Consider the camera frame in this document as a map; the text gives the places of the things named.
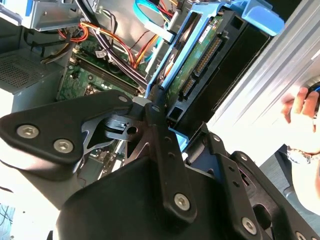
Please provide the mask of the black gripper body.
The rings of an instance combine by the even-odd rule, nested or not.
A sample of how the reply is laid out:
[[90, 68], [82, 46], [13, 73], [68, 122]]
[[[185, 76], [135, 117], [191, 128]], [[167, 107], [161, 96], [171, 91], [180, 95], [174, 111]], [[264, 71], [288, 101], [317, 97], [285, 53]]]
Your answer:
[[197, 206], [193, 223], [166, 218], [153, 189], [150, 160], [130, 163], [77, 191], [58, 216], [56, 240], [248, 240], [232, 225], [222, 186], [209, 174], [186, 168]]

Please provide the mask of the person's pale hand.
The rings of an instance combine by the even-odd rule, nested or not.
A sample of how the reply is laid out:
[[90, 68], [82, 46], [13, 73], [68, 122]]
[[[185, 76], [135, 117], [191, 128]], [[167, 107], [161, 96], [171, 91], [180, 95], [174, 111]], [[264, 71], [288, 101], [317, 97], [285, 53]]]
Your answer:
[[285, 144], [293, 150], [316, 155], [320, 152], [320, 117], [316, 114], [317, 91], [302, 87], [296, 97], [283, 104]]

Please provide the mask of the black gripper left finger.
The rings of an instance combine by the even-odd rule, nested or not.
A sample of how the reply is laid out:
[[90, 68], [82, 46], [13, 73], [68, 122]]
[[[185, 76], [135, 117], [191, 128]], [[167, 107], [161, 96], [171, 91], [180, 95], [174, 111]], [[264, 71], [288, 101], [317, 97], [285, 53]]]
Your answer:
[[118, 90], [11, 113], [0, 120], [1, 160], [41, 178], [71, 178], [85, 154], [126, 141], [125, 166], [151, 162], [152, 187], [166, 218], [192, 223], [197, 206], [176, 135], [158, 103]]

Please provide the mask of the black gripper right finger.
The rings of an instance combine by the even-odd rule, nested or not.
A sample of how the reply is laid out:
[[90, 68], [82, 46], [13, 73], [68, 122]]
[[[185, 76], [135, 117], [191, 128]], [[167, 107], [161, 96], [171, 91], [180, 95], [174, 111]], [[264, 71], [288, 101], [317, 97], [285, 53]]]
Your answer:
[[210, 174], [222, 186], [214, 197], [232, 240], [318, 240], [280, 191], [244, 152], [229, 154], [222, 139], [202, 123], [191, 138], [187, 164]]

